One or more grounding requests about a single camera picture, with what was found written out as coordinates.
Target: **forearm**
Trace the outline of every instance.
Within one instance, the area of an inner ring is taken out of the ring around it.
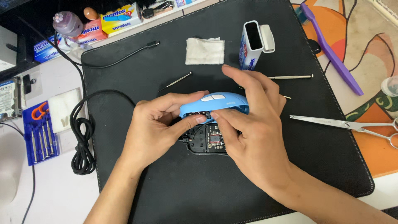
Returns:
[[[141,173],[121,156],[84,223],[127,223]]]
[[[292,164],[292,184],[277,199],[316,223],[397,223],[372,206],[317,180]]]

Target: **mouse top shell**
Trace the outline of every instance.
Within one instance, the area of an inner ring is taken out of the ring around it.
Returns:
[[[231,92],[214,92],[202,97],[198,101],[182,105],[179,109],[179,116],[185,118],[190,113],[211,112],[212,110],[225,108],[237,109],[245,114],[249,113],[249,104],[246,97]]]

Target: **scissors blade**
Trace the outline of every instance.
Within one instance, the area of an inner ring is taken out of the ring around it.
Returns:
[[[290,118],[293,118],[296,120],[308,121],[308,122],[317,123],[317,124],[334,126],[334,127],[338,127],[338,128],[352,129],[352,130],[357,130],[362,127],[361,125],[357,125],[355,122],[349,122],[349,121],[343,121],[343,120],[333,120],[333,119],[326,119],[326,118],[312,118],[312,117],[295,116],[295,115],[290,115]]]

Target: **hand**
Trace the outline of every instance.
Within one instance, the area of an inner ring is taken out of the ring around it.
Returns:
[[[199,100],[208,91],[191,94],[169,93],[151,101],[140,101],[134,108],[121,157],[144,169],[160,158],[187,130],[205,122],[204,115],[188,116],[172,126],[183,104]]]
[[[259,72],[228,65],[222,72],[245,88],[250,113],[222,109],[211,115],[219,125],[228,155],[249,180],[273,196],[273,189],[289,183],[291,164],[279,118],[286,99],[279,94],[279,86]]]

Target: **screwdriver set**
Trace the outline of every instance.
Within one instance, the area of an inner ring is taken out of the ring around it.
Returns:
[[[57,135],[53,133],[47,101],[22,112],[26,153],[29,166],[60,154]]]

